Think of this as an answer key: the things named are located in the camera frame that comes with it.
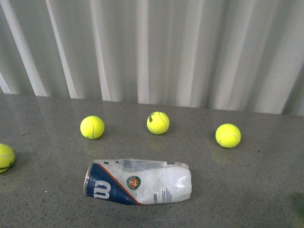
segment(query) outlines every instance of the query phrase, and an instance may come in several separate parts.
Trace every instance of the blue label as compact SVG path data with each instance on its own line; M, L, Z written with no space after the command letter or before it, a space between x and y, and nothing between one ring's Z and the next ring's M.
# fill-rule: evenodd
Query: blue label
M116 203L139 204L115 178L112 178L104 168L96 163L93 163L91 169L86 194L89 197Z

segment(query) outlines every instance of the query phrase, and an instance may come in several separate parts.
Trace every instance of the roland garros logo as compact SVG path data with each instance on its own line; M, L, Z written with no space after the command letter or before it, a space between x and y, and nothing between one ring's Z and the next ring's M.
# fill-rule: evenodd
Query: roland garros logo
M127 185L129 187L129 189L132 189L132 190L138 189L140 184L141 184L141 179L139 177L132 176L127 179Z

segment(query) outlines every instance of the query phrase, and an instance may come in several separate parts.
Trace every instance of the barcode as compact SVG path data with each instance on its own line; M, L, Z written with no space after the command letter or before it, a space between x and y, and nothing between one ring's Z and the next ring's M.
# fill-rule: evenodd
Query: barcode
M154 203L157 203L157 194L153 194Z
M182 165L182 162L173 162L173 161L168 161L167 165Z

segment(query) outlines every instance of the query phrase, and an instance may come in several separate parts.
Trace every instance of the gray countertop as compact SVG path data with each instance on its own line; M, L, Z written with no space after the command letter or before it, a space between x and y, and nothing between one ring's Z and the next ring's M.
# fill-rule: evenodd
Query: gray countertop
M154 111L171 121L153 135ZM83 118L101 117L88 140ZM240 144L220 147L215 131L232 123ZM0 143L14 150L0 174L2 227L304 227L304 117L146 104L0 94ZM135 158L189 165L190 199L127 206L83 195L93 159Z

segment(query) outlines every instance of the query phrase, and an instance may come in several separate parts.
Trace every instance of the wilson logo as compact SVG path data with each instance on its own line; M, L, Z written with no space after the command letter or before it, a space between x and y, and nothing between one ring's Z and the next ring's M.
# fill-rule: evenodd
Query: wilson logo
M154 115L154 113L152 113L150 116L149 116L149 122L151 123L153 121L152 119L152 116Z
M132 189L132 190L138 189L140 184L141 184L141 179L139 177L132 176L127 179L127 185L129 187L129 189Z

